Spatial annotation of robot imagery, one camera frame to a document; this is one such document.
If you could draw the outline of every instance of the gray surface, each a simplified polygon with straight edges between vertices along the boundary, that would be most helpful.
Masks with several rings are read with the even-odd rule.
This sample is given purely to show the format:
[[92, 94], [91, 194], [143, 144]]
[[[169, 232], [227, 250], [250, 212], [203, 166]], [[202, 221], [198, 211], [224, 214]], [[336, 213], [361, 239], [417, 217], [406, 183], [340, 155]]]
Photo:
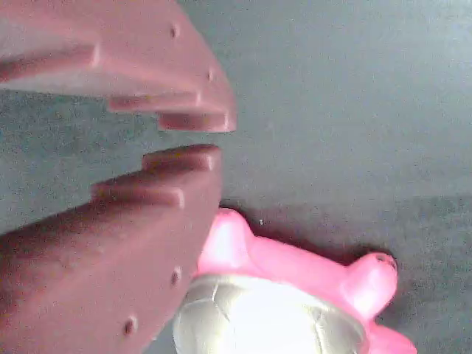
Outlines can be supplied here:
[[[261, 234], [343, 261], [390, 249], [400, 289], [382, 322], [420, 353], [469, 353], [472, 4], [184, 4], [232, 81], [238, 131], [159, 133], [94, 100], [3, 92], [1, 229], [85, 201], [144, 152], [215, 142], [225, 200]], [[153, 347], [168, 348], [169, 333]]]

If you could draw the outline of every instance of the pink rubber toy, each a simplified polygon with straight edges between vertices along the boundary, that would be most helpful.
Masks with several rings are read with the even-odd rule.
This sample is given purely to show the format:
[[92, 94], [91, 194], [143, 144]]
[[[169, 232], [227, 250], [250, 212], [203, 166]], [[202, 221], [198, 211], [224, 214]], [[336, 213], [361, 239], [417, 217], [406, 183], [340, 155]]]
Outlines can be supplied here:
[[[395, 261], [387, 254], [368, 254], [348, 267], [342, 266], [308, 251], [264, 237], [255, 237], [241, 215], [230, 209], [220, 209], [198, 261], [196, 279], [208, 279], [215, 275], [229, 275], [233, 280], [217, 281], [212, 295], [213, 300], [218, 298], [217, 289], [221, 289], [222, 284], [226, 287], [231, 282], [248, 284], [247, 280], [237, 280], [239, 276], [262, 278], [276, 284], [289, 285], [321, 299], [326, 302], [330, 313], [340, 310], [347, 314], [344, 318], [352, 317], [354, 322], [363, 327], [363, 331], [358, 331], [364, 341], [357, 344], [361, 349], [346, 347], [348, 351], [345, 351], [344, 347], [336, 347], [338, 345], [336, 342], [330, 344], [331, 339], [326, 337], [320, 339], [325, 343], [322, 343], [321, 349], [315, 353], [413, 354], [417, 352], [406, 337], [375, 323], [375, 317], [390, 302], [397, 287]], [[219, 308], [224, 308], [225, 301], [227, 302], [229, 297], [228, 290], [225, 291], [226, 299], [222, 304], [216, 305]], [[273, 289], [271, 294], [267, 294], [267, 299], [273, 297], [275, 292]], [[195, 300], [192, 290], [189, 294], [193, 303], [201, 301], [201, 299]], [[180, 332], [185, 329], [185, 323], [182, 322], [188, 322], [189, 316], [184, 313], [184, 318], [178, 319], [176, 325], [178, 349], [181, 342], [187, 340], [180, 338], [183, 336]], [[231, 314], [226, 314], [225, 317], [231, 318]], [[248, 324], [255, 321], [255, 317], [257, 315], [250, 314]], [[233, 327], [233, 330], [237, 333], [238, 328]], [[343, 341], [345, 334], [341, 334], [342, 336], [338, 336], [336, 341]]]
[[0, 89], [104, 97], [164, 129], [232, 131], [226, 75], [173, 0], [3, 0]]

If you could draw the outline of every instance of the dark gray fabric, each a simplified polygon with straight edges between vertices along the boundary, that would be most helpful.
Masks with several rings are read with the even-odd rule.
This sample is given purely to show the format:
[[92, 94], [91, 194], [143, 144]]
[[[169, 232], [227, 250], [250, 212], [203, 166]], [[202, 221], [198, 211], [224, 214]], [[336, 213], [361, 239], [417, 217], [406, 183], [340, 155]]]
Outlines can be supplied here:
[[[183, 3], [232, 81], [237, 132], [158, 132], [98, 100], [3, 91], [0, 229], [86, 201], [145, 152], [212, 142], [223, 202], [258, 233], [345, 263], [390, 250], [400, 284], [381, 322], [419, 353], [469, 353], [470, 2]], [[167, 330], [149, 353], [170, 348]]]

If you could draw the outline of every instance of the pink toy turtle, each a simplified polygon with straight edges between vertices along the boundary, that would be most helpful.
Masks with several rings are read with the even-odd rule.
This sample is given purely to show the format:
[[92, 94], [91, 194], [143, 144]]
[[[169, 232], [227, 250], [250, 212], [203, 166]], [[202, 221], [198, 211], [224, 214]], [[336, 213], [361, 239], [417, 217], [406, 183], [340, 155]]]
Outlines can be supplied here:
[[174, 324], [190, 353], [408, 354], [375, 323], [397, 287], [395, 261], [371, 253], [348, 267], [252, 234], [220, 209]]

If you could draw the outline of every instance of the screw hole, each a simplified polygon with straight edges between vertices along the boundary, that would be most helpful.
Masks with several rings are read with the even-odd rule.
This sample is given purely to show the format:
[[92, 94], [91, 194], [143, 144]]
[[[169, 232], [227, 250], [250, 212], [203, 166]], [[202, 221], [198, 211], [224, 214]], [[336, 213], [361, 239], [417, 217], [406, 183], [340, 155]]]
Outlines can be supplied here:
[[170, 284], [172, 286], [176, 286], [177, 284], [180, 283], [182, 279], [182, 268], [181, 267], [175, 267], [172, 275], [170, 276]]
[[215, 79], [215, 73], [213, 72], [212, 69], [208, 69], [206, 78], [208, 79], [209, 82], [212, 82]]
[[170, 35], [172, 36], [172, 38], [177, 38], [178, 36], [180, 36], [180, 28], [176, 24], [173, 24], [170, 28]]
[[125, 323], [125, 327], [123, 329], [125, 336], [131, 336], [132, 334], [136, 333], [138, 330], [138, 319], [134, 316], [131, 316]]

